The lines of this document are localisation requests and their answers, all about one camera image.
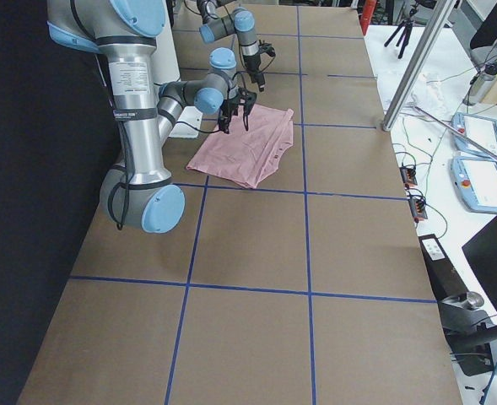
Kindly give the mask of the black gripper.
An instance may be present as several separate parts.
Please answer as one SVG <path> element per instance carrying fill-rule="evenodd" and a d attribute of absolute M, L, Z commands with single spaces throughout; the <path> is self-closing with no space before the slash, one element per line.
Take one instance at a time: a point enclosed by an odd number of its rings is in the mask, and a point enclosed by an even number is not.
<path fill-rule="evenodd" d="M 238 115 L 238 108 L 240 104 L 240 96 L 237 95 L 233 98 L 224 99 L 222 105 L 219 107 L 218 130 L 225 134 L 230 133 L 230 119 Z M 249 130 L 249 116 L 251 108 L 247 105 L 243 106 L 243 125 L 246 131 Z"/>
<path fill-rule="evenodd" d="M 260 69 L 261 57 L 257 53 L 254 55 L 244 55 L 243 63 L 251 81 L 257 85 L 259 92 L 265 91 L 266 80 L 264 73 Z"/>

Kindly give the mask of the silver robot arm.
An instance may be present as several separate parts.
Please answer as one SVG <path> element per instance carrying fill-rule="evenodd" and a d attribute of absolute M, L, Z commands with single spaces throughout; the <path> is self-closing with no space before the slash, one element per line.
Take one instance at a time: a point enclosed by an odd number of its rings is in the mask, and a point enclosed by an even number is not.
<path fill-rule="evenodd" d="M 233 115 L 251 114 L 255 93 L 237 82 L 235 54 L 219 47 L 201 80 L 157 87 L 153 54 L 169 21 L 161 1 L 50 1 L 50 37 L 59 45 L 103 55 L 111 81 L 105 84 L 119 128 L 123 159 L 107 172 L 100 205 L 116 223 L 162 234 L 172 230 L 185 209 L 185 195 L 172 184 L 162 147 L 182 112 L 194 106 L 219 117 L 228 132 Z"/>
<path fill-rule="evenodd" d="M 224 17 L 217 15 L 217 9 L 224 7 L 230 1 L 196 1 L 197 10 L 202 17 L 199 28 L 203 42 L 213 43 L 227 36 L 237 37 L 241 64 L 249 74 L 251 82 L 256 84 L 259 92 L 266 88 L 264 67 L 261 67 L 262 54 L 276 57 L 276 51 L 271 43 L 260 40 L 256 30 L 256 20 L 253 14 L 244 7 L 237 7 Z"/>

